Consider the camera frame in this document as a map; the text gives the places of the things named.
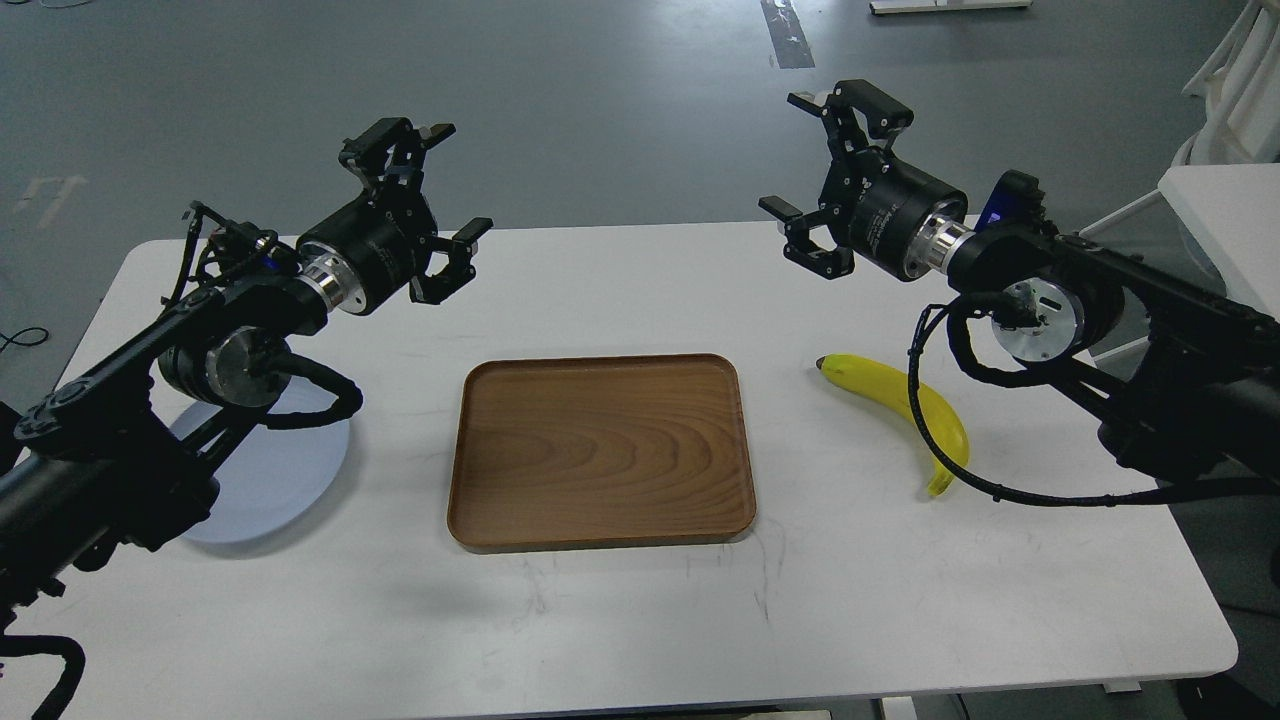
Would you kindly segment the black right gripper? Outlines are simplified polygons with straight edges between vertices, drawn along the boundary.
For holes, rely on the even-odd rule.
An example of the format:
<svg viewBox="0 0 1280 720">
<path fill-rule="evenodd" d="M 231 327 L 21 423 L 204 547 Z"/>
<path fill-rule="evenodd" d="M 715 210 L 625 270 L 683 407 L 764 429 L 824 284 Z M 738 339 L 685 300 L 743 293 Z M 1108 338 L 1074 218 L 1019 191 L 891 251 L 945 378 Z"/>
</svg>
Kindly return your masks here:
<svg viewBox="0 0 1280 720">
<path fill-rule="evenodd" d="M 787 104 L 820 120 L 832 163 L 815 211 L 776 195 L 758 199 L 781 224 L 783 256 L 827 281 L 852 273 L 854 252 L 904 282 L 924 275 L 925 252 L 915 242 L 925 220 L 960 222 L 968 196 L 896 156 L 893 143 L 914 111 L 867 79 L 840 81 L 823 96 L 790 92 Z M 832 249 L 812 237 L 823 227 L 832 231 Z"/>
</svg>

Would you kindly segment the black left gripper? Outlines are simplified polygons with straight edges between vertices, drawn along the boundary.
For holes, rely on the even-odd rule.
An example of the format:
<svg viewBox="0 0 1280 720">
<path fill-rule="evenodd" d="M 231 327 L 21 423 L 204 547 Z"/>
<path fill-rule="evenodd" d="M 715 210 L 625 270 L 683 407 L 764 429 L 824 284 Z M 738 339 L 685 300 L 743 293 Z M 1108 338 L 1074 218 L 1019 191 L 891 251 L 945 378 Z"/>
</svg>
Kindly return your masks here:
<svg viewBox="0 0 1280 720">
<path fill-rule="evenodd" d="M 456 132 L 452 123 L 413 126 L 404 117 L 387 117 L 343 142 L 339 164 L 364 191 L 297 243 L 308 260 L 337 258 L 344 291 L 337 304 L 340 310 L 369 315 L 407 284 L 412 302 L 440 305 L 476 277 L 477 242 L 494 220 L 475 217 L 442 237 L 421 193 L 428 152 Z M 436 255 L 445 265 L 430 274 Z"/>
</svg>

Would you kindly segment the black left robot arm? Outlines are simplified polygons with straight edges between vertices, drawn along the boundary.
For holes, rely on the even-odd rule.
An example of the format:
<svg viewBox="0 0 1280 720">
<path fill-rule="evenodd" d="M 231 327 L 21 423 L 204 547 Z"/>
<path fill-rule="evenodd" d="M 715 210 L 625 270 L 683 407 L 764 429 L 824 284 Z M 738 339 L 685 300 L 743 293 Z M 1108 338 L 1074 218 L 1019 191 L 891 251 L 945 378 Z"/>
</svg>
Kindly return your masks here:
<svg viewBox="0 0 1280 720">
<path fill-rule="evenodd" d="M 59 719 L 84 675 L 81 644 L 14 635 L 17 610 L 64 593 L 67 568 L 96 571 L 116 547 L 155 551 L 206 520 L 216 470 L 257 428 L 298 430 L 351 419 L 358 386 L 294 352 L 334 311 L 366 316 L 398 290 L 438 305 L 476 275 L 476 217 L 443 236 L 422 183 L 428 154 L 456 132 L 388 117 L 348 138 L 339 164 L 361 186 L 287 243 L 204 202 L 189 224 L 157 318 L 26 413 L 8 413 L 3 477 L 3 657 L 63 662 L 33 711 Z"/>
</svg>

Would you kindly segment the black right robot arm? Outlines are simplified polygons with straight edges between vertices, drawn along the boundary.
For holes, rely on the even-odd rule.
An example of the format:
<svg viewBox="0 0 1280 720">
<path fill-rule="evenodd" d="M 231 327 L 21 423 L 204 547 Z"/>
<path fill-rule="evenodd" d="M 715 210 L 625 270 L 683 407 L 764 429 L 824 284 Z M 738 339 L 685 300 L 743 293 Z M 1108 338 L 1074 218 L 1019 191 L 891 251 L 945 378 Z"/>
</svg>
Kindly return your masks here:
<svg viewBox="0 0 1280 720">
<path fill-rule="evenodd" d="M 1061 231 L 1020 170 L 969 222 L 961 190 L 896 152 L 913 110 L 865 79 L 786 100 L 818 119 L 829 156 L 813 210 L 759 201 L 790 261 L 827 281 L 859 260 L 901 282 L 941 275 L 954 299 L 929 318 L 970 378 L 1056 389 L 1119 465 L 1169 486 L 1234 465 L 1233 491 L 1277 491 L 1275 318 Z"/>
</svg>

